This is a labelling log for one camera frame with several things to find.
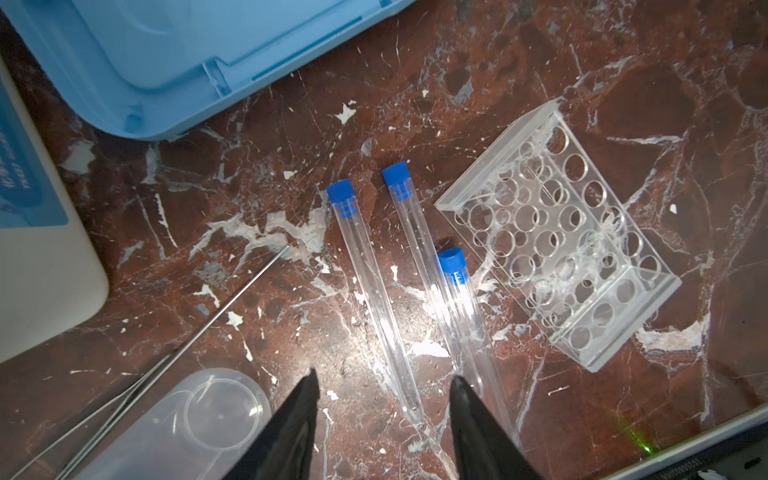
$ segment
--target plastic test tube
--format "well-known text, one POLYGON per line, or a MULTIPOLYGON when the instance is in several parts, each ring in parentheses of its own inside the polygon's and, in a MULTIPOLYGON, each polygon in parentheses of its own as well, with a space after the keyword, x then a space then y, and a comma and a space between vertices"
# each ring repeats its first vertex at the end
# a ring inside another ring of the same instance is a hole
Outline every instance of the plastic test tube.
POLYGON ((389 193, 395 202, 395 209, 400 218, 408 245, 413 253, 413 261, 424 283, 427 300, 435 313, 440 332, 445 338, 448 354, 454 369, 471 385, 482 398, 482 381, 475 366, 474 349, 468 341, 467 326, 455 320, 448 309, 450 299, 448 287, 443 278, 435 244, 429 234, 429 227, 424 218, 422 206, 415 195, 411 174, 405 162, 399 162, 382 172, 389 187, 389 193))
POLYGON ((342 237, 376 334, 384 347, 390 381, 400 401, 403 414, 412 423, 422 422, 424 409, 413 377, 406 349, 402 344, 395 314, 389 303, 379 264, 373 255, 368 229, 360 214, 352 182, 341 180, 328 186, 328 198, 339 222, 342 237))
POLYGON ((467 261, 460 248, 452 248, 440 253, 440 266, 448 280, 449 308, 457 317, 458 322, 469 326, 470 337, 475 343, 475 363, 484 384, 482 396, 488 410, 496 418, 498 424, 507 432, 509 438, 519 445, 517 425, 512 423, 507 409, 507 402, 498 376, 491 339, 485 329, 485 322, 480 311, 477 296, 470 282, 467 271, 467 261))

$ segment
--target clear acrylic rack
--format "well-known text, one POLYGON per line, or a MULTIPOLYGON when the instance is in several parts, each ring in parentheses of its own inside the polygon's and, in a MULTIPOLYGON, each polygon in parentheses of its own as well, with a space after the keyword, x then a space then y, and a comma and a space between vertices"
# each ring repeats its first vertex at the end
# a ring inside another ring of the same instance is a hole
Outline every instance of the clear acrylic rack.
POLYGON ((597 372, 681 285, 550 101, 438 199, 549 341, 597 372))

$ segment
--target blue lid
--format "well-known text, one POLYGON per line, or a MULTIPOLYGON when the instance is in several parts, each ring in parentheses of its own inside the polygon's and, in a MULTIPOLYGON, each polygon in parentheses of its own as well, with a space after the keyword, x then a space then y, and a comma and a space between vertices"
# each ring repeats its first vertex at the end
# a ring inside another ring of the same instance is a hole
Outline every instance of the blue lid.
POLYGON ((162 140, 415 0, 5 0, 61 96, 110 134, 162 140))
MULTIPOLYGON (((349 181, 349 178, 330 184, 328 188, 326 188, 326 192, 328 192, 328 200, 330 200, 332 205, 355 197, 355 189, 352 188, 352 182, 349 181)), ((344 202, 339 206, 339 215, 341 218, 350 218, 356 213, 357 207, 354 202, 344 202)))
POLYGON ((451 277, 455 285, 463 285, 469 280, 467 260, 460 248, 452 248, 438 255, 442 272, 451 277))
POLYGON ((395 194, 395 200, 403 201, 413 195, 413 188, 406 182, 410 180, 411 172, 405 162, 397 162, 382 171, 387 187, 395 194))

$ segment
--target blue cap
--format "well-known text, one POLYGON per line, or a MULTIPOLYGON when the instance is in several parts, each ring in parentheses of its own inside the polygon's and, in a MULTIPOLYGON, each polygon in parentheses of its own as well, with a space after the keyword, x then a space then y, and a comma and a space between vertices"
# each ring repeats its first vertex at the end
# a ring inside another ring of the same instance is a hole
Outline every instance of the blue cap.
POLYGON ((406 183, 406 180, 411 178, 411 172, 408 171, 405 162, 397 162, 385 168, 382 173, 387 187, 395 194, 395 200, 403 201, 413 195, 413 188, 406 183))
MULTIPOLYGON (((331 201, 331 205, 344 202, 345 200, 349 200, 350 198, 355 197, 355 189, 352 188, 352 182, 349 181, 349 178, 345 178, 344 180, 339 180, 334 184, 330 184, 328 188, 326 188, 326 192, 328 192, 328 200, 331 201)), ((350 218, 352 215, 357 213, 357 208, 353 204, 345 202, 341 207, 338 208, 338 212, 341 218, 350 218)))
POLYGON ((454 285, 463 285, 469 280, 467 260, 460 248, 452 248, 438 255, 440 267, 445 275, 451 277, 454 285))

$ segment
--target blue label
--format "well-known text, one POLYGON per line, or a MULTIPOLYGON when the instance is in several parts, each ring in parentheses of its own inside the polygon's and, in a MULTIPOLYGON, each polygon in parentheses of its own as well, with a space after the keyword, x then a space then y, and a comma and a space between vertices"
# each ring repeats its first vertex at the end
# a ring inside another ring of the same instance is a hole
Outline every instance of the blue label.
POLYGON ((0 228, 66 225, 67 214, 5 89, 0 89, 0 228))

